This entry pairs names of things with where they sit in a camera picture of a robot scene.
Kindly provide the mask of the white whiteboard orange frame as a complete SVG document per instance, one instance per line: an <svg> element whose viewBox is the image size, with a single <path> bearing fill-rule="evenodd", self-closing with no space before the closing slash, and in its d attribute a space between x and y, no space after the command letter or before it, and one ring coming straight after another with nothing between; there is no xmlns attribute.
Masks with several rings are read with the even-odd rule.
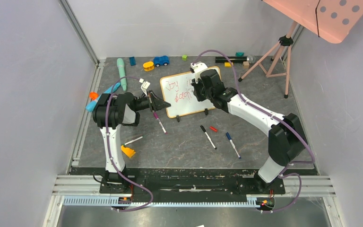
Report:
<svg viewBox="0 0 363 227"><path fill-rule="evenodd" d="M215 108L209 100L199 102L194 96L194 87L191 85L194 78L193 73L185 72L160 79L163 100L171 104L166 108L169 118Z"/></svg>

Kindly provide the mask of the blue capped whiteboard marker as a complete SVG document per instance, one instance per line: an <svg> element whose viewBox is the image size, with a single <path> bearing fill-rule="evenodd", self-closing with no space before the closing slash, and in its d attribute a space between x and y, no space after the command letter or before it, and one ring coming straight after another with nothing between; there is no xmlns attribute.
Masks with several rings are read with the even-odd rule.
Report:
<svg viewBox="0 0 363 227"><path fill-rule="evenodd" d="M236 148L236 146L235 146L235 144L234 144L234 142L233 142L233 140L232 140L231 135L229 134L229 132L226 132L225 135L226 135L227 139L229 140L229 142L231 143L231 146L234 149L234 151L236 152L238 158L241 159L242 157L239 154L239 152L238 152L238 150L237 150L237 148Z"/></svg>

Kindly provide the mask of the red marker cap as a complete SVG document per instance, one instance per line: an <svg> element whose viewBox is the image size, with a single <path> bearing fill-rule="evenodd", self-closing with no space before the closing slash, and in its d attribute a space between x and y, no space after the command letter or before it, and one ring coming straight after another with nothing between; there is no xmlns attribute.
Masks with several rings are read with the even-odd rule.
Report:
<svg viewBox="0 0 363 227"><path fill-rule="evenodd" d="M215 127L213 127L213 126L210 126L209 128L210 128L210 130L212 130L214 132L218 132L218 130Z"/></svg>

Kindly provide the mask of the purple capped whiteboard marker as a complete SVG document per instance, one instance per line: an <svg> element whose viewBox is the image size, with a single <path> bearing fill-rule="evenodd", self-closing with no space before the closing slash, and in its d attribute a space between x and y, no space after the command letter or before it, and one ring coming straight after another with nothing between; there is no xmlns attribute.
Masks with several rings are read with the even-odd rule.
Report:
<svg viewBox="0 0 363 227"><path fill-rule="evenodd" d="M166 131L166 129L164 128L164 126L163 126L163 124L162 124L161 120L159 119L159 117L158 117L157 113L156 113L156 112L153 112L153 115L154 115L155 119L158 121L158 123L159 123L159 125L160 125L161 129L163 130L164 134L167 134L167 131Z"/></svg>

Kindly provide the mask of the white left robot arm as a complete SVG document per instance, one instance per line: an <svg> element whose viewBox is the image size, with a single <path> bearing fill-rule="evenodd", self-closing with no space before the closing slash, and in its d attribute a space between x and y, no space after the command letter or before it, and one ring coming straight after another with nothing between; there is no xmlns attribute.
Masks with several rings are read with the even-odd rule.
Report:
<svg viewBox="0 0 363 227"><path fill-rule="evenodd" d="M125 161L121 150L120 131L122 126L138 126L139 111L149 109L153 113L171 107L152 90L141 97L131 92L123 94L104 93L98 98L92 117L104 140L106 166L104 183L111 184L117 192L128 190L131 180L126 176Z"/></svg>

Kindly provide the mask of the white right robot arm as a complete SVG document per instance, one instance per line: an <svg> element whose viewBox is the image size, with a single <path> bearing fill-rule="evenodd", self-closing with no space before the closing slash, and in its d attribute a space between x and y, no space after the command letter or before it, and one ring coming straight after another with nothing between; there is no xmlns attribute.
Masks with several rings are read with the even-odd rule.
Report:
<svg viewBox="0 0 363 227"><path fill-rule="evenodd" d="M260 193L268 192L274 179L308 146L300 119L293 113L267 110L235 88L226 88L215 69L204 69L194 76L191 84L199 102L208 100L215 108L244 119L267 135L269 157L256 173L254 187Z"/></svg>

